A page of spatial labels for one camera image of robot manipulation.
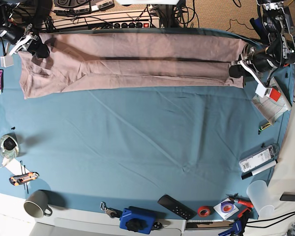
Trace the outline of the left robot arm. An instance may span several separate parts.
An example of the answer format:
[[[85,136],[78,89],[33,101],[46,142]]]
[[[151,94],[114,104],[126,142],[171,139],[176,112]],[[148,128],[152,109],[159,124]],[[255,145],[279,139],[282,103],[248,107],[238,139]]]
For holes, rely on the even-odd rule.
[[[245,49],[232,63],[229,74],[238,78],[248,72],[240,61],[257,73],[272,71],[295,64],[295,26],[288,6],[282,0],[258,0],[258,18],[250,20],[265,46]]]

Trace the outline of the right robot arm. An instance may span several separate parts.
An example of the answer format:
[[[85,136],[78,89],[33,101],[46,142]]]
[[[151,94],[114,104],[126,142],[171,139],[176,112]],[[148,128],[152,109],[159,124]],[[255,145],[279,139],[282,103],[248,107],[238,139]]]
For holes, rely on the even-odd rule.
[[[33,0],[0,0],[0,40],[3,55],[11,56],[25,51],[37,58],[46,59],[50,55],[49,48],[34,28],[37,15],[31,15],[22,7],[27,3],[32,7],[37,6]]]

